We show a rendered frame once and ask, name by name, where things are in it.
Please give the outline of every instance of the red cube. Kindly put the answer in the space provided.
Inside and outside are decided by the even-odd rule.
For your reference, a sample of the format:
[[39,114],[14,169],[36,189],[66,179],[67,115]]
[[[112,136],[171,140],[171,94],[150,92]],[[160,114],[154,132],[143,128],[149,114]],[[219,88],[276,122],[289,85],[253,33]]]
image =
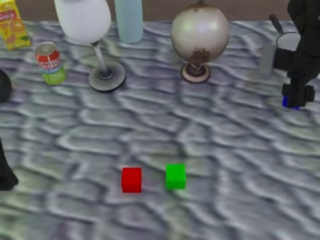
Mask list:
[[141,193],[142,169],[141,167],[123,167],[121,176],[122,192],[126,194]]

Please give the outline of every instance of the gray tablecloth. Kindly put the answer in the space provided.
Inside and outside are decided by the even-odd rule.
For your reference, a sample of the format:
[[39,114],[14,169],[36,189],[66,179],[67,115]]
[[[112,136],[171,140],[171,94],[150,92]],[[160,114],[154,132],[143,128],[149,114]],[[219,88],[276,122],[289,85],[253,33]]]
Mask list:
[[[320,239],[320,84],[314,103],[283,108],[286,74],[257,74],[276,32],[233,22],[209,82],[191,85],[170,27],[146,23],[135,45],[112,27],[102,52],[127,70],[112,94],[89,87],[94,51],[57,23],[29,22],[32,48],[0,49],[15,87],[0,105],[0,137],[20,179],[0,194],[0,240]],[[40,75],[33,50],[43,41],[61,53],[62,85]],[[186,164],[186,190],[165,190],[168,163]],[[142,167],[142,194],[121,193],[123,166]]]

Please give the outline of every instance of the soda can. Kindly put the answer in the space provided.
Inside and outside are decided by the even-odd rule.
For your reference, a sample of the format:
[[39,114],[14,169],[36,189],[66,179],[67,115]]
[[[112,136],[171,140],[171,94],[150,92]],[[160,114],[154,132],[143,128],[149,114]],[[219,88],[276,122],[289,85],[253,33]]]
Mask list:
[[46,41],[35,48],[35,58],[41,68],[45,83],[58,85],[66,80],[66,72],[60,58],[60,53],[53,42]]

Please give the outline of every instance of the magnifying glass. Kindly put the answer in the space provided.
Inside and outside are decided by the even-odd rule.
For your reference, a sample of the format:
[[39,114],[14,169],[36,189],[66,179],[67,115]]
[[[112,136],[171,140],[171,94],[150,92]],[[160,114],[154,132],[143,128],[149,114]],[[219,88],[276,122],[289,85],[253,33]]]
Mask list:
[[300,34],[294,31],[284,32],[283,27],[274,14],[271,14],[269,16],[269,20],[271,21],[276,31],[280,34],[275,41],[276,47],[278,49],[284,49],[293,52],[296,51],[301,38]]
[[9,76],[0,70],[0,103],[7,101],[12,92],[12,84]]

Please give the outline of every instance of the juice carton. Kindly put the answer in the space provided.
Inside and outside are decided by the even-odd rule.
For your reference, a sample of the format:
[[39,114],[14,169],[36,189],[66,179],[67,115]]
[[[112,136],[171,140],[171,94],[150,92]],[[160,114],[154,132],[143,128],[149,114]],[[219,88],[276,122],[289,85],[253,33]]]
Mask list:
[[9,51],[31,45],[15,0],[0,0],[0,34]]

